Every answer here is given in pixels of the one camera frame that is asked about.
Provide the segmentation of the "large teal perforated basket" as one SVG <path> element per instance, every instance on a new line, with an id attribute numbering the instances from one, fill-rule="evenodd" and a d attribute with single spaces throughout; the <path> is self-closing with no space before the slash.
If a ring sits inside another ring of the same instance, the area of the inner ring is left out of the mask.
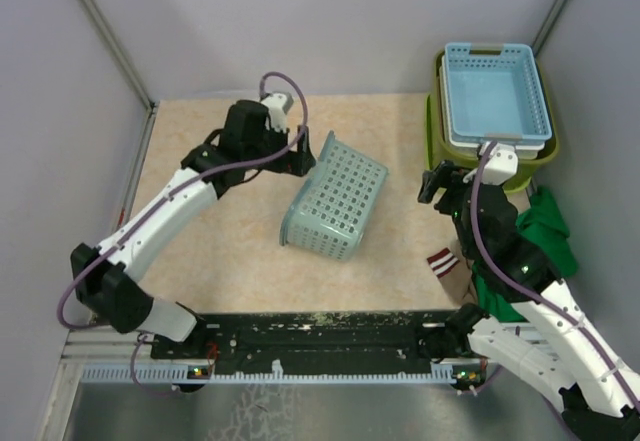
<path id="1" fill-rule="evenodd" d="M 349 260 L 362 241 L 388 174 L 385 165 L 330 132 L 316 166 L 285 213 L 279 244 Z"/>

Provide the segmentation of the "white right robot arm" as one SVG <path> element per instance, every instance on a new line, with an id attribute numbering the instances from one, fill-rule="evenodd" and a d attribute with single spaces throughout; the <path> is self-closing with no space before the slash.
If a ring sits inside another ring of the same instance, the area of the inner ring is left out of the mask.
<path id="1" fill-rule="evenodd" d="M 597 332 L 546 253 L 518 232 L 518 210 L 502 187 L 443 161 L 423 173 L 417 199 L 451 218 L 463 255 L 553 352 L 472 304 L 447 320 L 448 348 L 497 362 L 541 395 L 579 440 L 638 439 L 638 373 Z"/>

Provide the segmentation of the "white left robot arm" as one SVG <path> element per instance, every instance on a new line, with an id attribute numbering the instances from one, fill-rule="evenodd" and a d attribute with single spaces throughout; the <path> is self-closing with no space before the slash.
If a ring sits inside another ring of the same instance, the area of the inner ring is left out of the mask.
<path id="1" fill-rule="evenodd" d="M 152 333 L 184 356 L 201 355 L 208 334 L 197 314 L 177 302 L 154 298 L 139 285 L 166 245 L 197 215 L 250 170 L 302 177 L 314 166 L 308 132 L 289 137 L 291 95 L 274 92 L 240 100 L 225 124 L 181 161 L 165 187 L 133 219 L 97 246 L 78 245 L 71 254 L 76 299 L 121 334 Z"/>

